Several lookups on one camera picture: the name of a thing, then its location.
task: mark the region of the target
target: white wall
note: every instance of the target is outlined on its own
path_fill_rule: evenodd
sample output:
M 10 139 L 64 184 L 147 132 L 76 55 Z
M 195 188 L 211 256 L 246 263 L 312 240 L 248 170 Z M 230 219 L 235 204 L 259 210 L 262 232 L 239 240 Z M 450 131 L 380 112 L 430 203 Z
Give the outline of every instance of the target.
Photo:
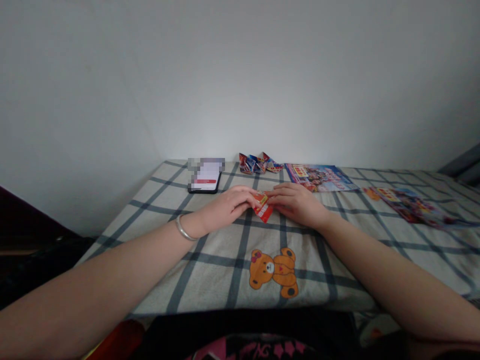
M 480 140 L 480 2 L 0 2 L 0 185 L 81 235 L 168 158 L 436 170 Z

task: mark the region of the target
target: plaid bedsheet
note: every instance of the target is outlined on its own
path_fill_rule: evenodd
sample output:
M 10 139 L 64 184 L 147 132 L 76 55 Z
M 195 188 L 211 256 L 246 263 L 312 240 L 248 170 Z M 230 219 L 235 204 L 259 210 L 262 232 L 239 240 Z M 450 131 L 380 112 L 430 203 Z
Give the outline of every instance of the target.
M 342 170 L 361 188 L 408 188 L 453 216 L 480 221 L 478 190 L 445 175 L 408 170 Z M 187 192 L 190 175 L 185 160 L 162 163 L 79 264 L 211 201 L 216 195 Z M 241 173 L 238 162 L 230 162 L 222 173 L 219 191 L 234 185 L 271 190 L 276 184 L 288 181 L 285 170 L 252 176 Z M 480 298 L 478 228 L 440 231 L 423 224 L 409 224 L 386 203 L 371 200 L 361 190 L 316 193 L 315 196 L 329 210 L 418 264 L 466 299 Z M 252 255 L 258 251 L 271 258 L 286 256 L 287 251 L 294 254 L 297 293 L 291 297 L 286 292 L 282 295 L 283 286 L 273 279 L 259 289 L 251 286 L 250 265 Z M 201 238 L 132 315 L 307 305 L 357 312 L 376 309 L 373 298 L 333 254 L 321 235 L 276 211 L 264 224 L 249 209 L 231 226 Z

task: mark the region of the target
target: forearm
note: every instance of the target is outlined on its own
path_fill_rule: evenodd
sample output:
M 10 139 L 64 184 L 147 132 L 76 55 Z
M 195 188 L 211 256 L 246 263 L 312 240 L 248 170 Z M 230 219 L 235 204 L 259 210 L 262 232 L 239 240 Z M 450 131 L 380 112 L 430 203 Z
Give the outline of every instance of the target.
M 428 272 L 336 214 L 317 230 L 405 330 L 429 339 L 480 341 L 479 311 Z
M 205 235 L 194 214 L 184 216 L 182 225 L 190 236 Z M 52 359 L 83 355 L 193 244 L 171 221 L 35 289 L 0 311 L 0 356 Z

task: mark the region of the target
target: red candy wrapper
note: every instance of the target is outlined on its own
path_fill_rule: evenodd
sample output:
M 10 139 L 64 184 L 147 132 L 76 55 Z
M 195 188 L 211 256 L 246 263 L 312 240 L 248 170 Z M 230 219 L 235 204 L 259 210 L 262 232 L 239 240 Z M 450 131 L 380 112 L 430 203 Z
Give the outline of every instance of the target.
M 269 197 L 263 191 L 257 192 L 253 197 L 262 205 L 261 208 L 254 208 L 253 211 L 266 224 L 270 215 L 272 215 L 272 212 L 274 211 L 274 208 L 267 204 Z
M 262 152 L 260 156 L 246 156 L 242 153 L 238 153 L 240 158 L 240 171 L 245 174 L 253 175 L 265 174 L 265 170 L 272 173 L 279 173 L 284 166 L 275 162 L 270 156 Z

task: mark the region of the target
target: hand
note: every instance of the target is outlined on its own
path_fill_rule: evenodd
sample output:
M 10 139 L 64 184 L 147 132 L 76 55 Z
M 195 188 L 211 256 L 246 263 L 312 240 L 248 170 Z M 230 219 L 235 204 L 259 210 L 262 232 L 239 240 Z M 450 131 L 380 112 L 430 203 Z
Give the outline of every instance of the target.
M 248 208 L 260 208 L 259 201 L 252 195 L 256 193 L 251 187 L 237 185 L 201 208 L 197 213 L 206 234 L 230 225 Z
M 284 182 L 268 191 L 267 195 L 275 196 L 268 200 L 268 204 L 299 224 L 320 232 L 329 223 L 330 211 L 302 185 Z

